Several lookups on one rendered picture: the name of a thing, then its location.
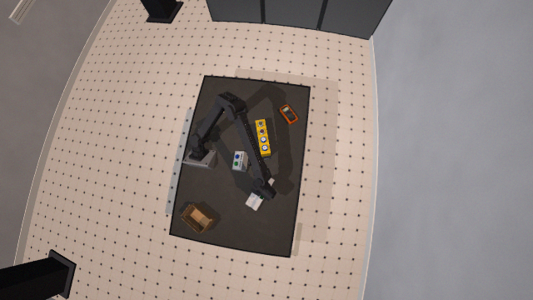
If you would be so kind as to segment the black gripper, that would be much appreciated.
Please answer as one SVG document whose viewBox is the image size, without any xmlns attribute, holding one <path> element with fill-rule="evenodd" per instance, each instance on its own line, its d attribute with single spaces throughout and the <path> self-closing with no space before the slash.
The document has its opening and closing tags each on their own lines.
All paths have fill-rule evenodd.
<svg viewBox="0 0 533 300">
<path fill-rule="evenodd" d="M 252 192 L 252 193 L 256 194 L 256 195 L 257 195 L 258 197 L 260 197 L 260 196 L 261 196 L 261 194 L 260 194 L 260 193 L 258 193 L 258 192 L 256 192 L 256 190 L 255 190 L 255 189 L 254 189 L 253 187 L 252 187 L 252 189 L 250 190 L 250 192 Z"/>
</svg>

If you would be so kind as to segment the small open brown cardboard box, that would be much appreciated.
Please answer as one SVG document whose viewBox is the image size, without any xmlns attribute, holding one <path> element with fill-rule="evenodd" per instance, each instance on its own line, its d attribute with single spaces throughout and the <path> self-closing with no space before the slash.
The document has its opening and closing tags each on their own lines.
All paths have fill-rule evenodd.
<svg viewBox="0 0 533 300">
<path fill-rule="evenodd" d="M 199 203 L 198 205 L 196 203 L 190 204 L 182 214 L 182 216 L 185 215 L 182 217 L 182 220 L 185 221 L 197 233 L 204 233 L 203 230 L 207 231 L 208 225 L 210 227 L 215 222 L 216 218 Z"/>
</svg>

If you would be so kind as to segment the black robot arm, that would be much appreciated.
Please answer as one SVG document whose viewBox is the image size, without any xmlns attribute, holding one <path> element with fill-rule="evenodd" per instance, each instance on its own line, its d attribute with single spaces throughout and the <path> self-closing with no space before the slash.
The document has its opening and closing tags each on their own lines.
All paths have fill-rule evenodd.
<svg viewBox="0 0 533 300">
<path fill-rule="evenodd" d="M 200 162 L 209 153 L 209 150 L 205 149 L 204 143 L 209 142 L 210 131 L 225 111 L 228 120 L 233 120 L 235 123 L 252 165 L 253 176 L 256 180 L 253 182 L 252 186 L 256 192 L 260 193 L 269 202 L 271 198 L 273 199 L 276 196 L 276 190 L 271 187 L 271 184 L 268 182 L 271 179 L 271 172 L 262 159 L 262 155 L 252 133 L 247 119 L 247 113 L 249 111 L 245 101 L 243 102 L 243 100 L 230 92 L 218 94 L 215 99 L 216 101 L 211 111 L 197 130 L 197 133 L 190 136 L 190 143 L 193 146 L 193 154 L 190 154 L 189 158 Z M 236 115 L 236 113 L 238 114 Z"/>
</svg>

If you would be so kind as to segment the white key housing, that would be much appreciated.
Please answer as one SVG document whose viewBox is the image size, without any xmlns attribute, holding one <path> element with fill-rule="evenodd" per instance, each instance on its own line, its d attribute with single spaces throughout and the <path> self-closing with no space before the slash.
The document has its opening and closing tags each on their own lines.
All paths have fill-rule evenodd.
<svg viewBox="0 0 533 300">
<path fill-rule="evenodd" d="M 241 172 L 247 172 L 248 165 L 251 166 L 247 153 L 244 151 L 235 151 L 232 169 L 240 170 Z"/>
</svg>

